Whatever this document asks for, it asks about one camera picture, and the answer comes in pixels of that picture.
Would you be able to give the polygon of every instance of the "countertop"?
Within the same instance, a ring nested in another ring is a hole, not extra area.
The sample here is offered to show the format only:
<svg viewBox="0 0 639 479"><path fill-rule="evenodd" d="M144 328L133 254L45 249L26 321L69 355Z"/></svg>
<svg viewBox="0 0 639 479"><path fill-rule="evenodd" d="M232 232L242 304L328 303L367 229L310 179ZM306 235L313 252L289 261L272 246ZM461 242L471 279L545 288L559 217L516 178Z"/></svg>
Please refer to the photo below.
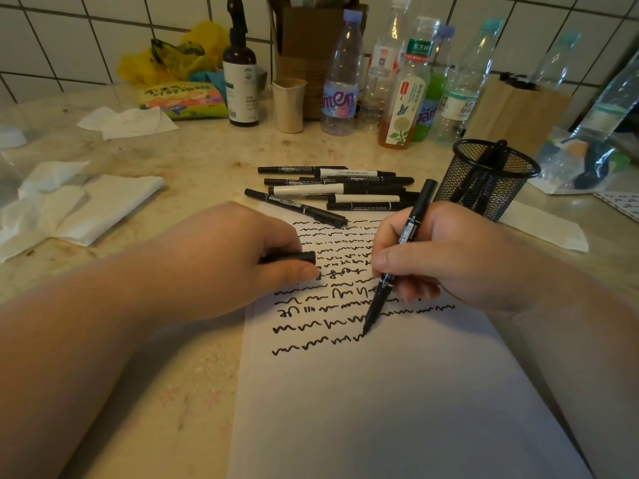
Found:
<svg viewBox="0 0 639 479"><path fill-rule="evenodd" d="M227 200L254 207L245 188L261 190L257 166L346 165L441 181L450 149L428 143L406 151L384 149L372 134L336 137L307 122L303 133L279 133L261 104L260 125L227 120L178 122L179 131L103 141L76 126L101 106L135 107L128 86L43 99L0 110L0 122L23 129L27 146L4 151L18 172L44 160L85 161L90 172L162 176L165 187L88 248L48 240L0 264L0 300L64 270L143 241L193 213ZM623 175L639 188L639 171ZM561 259L639 300L639 224L592 195L549 197L525 185L517 200L578 223L590 251L567 251L510 229ZM244 311L164 330L131 360L104 410L61 477L179 479L226 477ZM513 353L553 407L514 330L498 325Z"/></svg>

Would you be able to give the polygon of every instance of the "left hand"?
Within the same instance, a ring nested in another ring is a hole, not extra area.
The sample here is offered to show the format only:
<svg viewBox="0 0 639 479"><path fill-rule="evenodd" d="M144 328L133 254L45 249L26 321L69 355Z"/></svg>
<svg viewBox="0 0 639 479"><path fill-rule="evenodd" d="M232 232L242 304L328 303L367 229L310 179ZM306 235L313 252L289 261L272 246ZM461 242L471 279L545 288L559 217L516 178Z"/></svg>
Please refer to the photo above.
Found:
<svg viewBox="0 0 639 479"><path fill-rule="evenodd" d="M187 218L116 258L142 270L135 285L151 312L170 319L216 317L281 287L315 279L301 260L258 264L274 251L302 250L295 229L277 218L228 202Z"/></svg>

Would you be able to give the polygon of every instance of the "black mesh pen holder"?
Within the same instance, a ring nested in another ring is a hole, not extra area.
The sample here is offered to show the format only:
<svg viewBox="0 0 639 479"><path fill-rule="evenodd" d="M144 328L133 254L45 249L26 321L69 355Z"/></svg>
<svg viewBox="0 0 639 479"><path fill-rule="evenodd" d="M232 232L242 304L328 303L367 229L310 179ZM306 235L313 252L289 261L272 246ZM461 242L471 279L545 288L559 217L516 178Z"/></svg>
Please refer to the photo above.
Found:
<svg viewBox="0 0 639 479"><path fill-rule="evenodd" d="M496 222L526 180L539 174L539 165L507 146L480 139L463 139L452 145L454 157L435 201L448 200Z"/></svg>

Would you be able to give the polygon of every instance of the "crumpled tissue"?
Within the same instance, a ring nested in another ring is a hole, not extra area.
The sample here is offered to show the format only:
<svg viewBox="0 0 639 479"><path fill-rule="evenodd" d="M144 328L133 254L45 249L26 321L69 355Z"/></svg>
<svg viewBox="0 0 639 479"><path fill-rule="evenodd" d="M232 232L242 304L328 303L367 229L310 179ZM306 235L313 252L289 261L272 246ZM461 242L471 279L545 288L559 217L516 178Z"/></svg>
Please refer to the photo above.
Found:
<svg viewBox="0 0 639 479"><path fill-rule="evenodd" d="M499 222L562 248L588 251L588 240L579 225L538 208L513 201Z"/></svg>
<svg viewBox="0 0 639 479"><path fill-rule="evenodd" d="M180 129L159 107L144 110L133 108L118 113L103 106L84 116L78 126L101 131L104 140L147 136Z"/></svg>
<svg viewBox="0 0 639 479"><path fill-rule="evenodd" d="M53 237L91 245L164 184L158 176L98 175L63 186L87 163L41 163L19 189L19 200L0 211L0 262Z"/></svg>

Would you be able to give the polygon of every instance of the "paper cup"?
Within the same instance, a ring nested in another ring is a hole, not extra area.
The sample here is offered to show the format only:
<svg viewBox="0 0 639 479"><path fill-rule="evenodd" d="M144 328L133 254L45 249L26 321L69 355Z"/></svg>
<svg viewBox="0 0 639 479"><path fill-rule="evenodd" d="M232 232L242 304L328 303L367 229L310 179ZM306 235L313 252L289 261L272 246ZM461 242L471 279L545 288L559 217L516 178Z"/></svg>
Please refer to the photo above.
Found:
<svg viewBox="0 0 639 479"><path fill-rule="evenodd" d="M276 79L271 86L277 130L287 134L301 133L304 130L302 103L306 80Z"/></svg>

